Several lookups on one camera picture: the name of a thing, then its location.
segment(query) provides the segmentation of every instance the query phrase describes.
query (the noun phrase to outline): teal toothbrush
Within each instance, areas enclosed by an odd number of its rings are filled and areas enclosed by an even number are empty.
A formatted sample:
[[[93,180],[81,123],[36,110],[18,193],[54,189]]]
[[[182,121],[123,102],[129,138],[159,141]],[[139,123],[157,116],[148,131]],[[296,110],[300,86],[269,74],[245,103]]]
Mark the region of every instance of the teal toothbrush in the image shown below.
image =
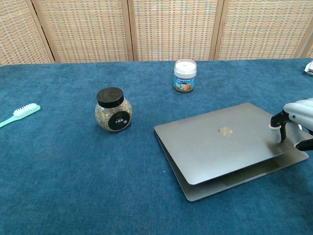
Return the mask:
[[[40,106],[38,104],[35,103],[31,103],[31,104],[27,104],[19,109],[16,109],[13,112],[13,116],[10,117],[9,119],[0,122],[0,128],[17,120],[20,120],[24,117],[27,117],[28,115],[33,114],[34,112],[40,110]]]

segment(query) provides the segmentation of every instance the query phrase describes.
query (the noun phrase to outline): table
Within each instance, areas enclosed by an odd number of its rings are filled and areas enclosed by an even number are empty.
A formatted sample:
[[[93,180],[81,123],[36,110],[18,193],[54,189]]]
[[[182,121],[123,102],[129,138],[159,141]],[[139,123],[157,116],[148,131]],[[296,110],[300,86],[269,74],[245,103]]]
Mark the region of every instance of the table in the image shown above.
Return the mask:
[[[1,121],[28,103],[42,108],[0,129],[0,234],[312,234],[311,151],[190,203],[154,135],[244,102],[276,114],[313,97],[311,60],[198,61],[190,93],[173,88],[173,61],[0,67]],[[111,86],[134,112],[118,133],[94,117],[97,92]]]

